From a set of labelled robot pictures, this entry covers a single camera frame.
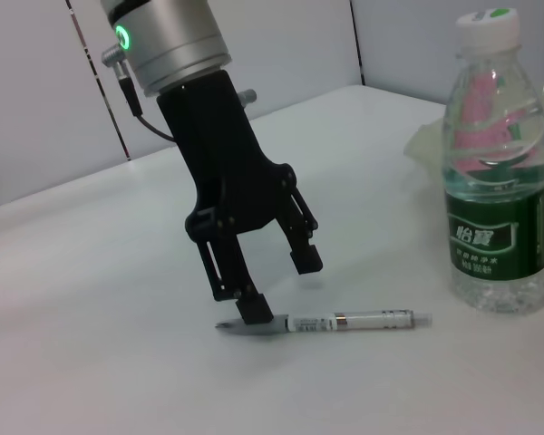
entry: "pen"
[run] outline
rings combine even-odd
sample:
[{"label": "pen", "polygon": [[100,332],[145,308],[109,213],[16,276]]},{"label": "pen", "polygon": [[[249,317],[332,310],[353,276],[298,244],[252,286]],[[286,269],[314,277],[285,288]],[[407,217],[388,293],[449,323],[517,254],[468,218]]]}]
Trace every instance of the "pen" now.
[{"label": "pen", "polygon": [[274,335],[370,329],[414,329],[431,326],[431,314],[415,314],[411,310],[371,311],[366,313],[331,313],[320,315],[284,314],[269,324],[244,324],[234,319],[216,325],[220,331],[235,335]]}]

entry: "white bottle cap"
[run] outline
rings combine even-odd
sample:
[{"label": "white bottle cap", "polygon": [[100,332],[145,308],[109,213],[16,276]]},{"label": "white bottle cap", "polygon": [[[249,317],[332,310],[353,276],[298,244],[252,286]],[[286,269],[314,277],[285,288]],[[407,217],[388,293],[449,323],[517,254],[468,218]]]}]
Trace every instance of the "white bottle cap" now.
[{"label": "white bottle cap", "polygon": [[488,9],[457,20],[461,53],[483,56],[520,46],[520,17],[516,9]]}]

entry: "table surface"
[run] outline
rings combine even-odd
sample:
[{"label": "table surface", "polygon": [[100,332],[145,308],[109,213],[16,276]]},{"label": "table surface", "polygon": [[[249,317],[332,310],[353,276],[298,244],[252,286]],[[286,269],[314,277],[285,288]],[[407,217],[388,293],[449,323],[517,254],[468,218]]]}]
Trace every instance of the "table surface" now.
[{"label": "table surface", "polygon": [[433,328],[239,337],[183,228],[177,150],[0,207],[0,435],[544,434],[544,309],[450,291],[442,193],[403,156],[442,106],[349,87],[253,122],[296,170],[325,262],[276,225],[240,237],[272,309],[410,308]]}]

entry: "plastic bottle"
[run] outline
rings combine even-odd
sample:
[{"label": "plastic bottle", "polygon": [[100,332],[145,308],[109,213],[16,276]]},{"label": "plastic bottle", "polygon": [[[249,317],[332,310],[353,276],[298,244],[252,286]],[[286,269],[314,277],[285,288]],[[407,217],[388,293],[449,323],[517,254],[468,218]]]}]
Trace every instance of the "plastic bottle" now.
[{"label": "plastic bottle", "polygon": [[544,299],[544,113],[517,60],[515,9],[457,22],[467,66],[443,126],[455,292],[495,312]]}]

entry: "cable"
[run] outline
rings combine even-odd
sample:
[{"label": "cable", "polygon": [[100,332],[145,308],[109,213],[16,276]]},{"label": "cable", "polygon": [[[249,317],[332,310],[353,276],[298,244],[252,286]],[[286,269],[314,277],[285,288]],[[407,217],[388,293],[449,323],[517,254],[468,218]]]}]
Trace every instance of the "cable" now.
[{"label": "cable", "polygon": [[145,120],[145,118],[143,118],[142,116],[138,116],[137,119],[139,120],[139,122],[141,124],[143,124],[145,126],[145,128],[151,130],[152,132],[157,134],[159,137],[163,138],[164,140],[168,140],[169,142],[175,142],[175,139],[173,139],[171,136],[168,136],[164,132],[157,130],[155,127],[153,127],[151,124],[149,124]]}]

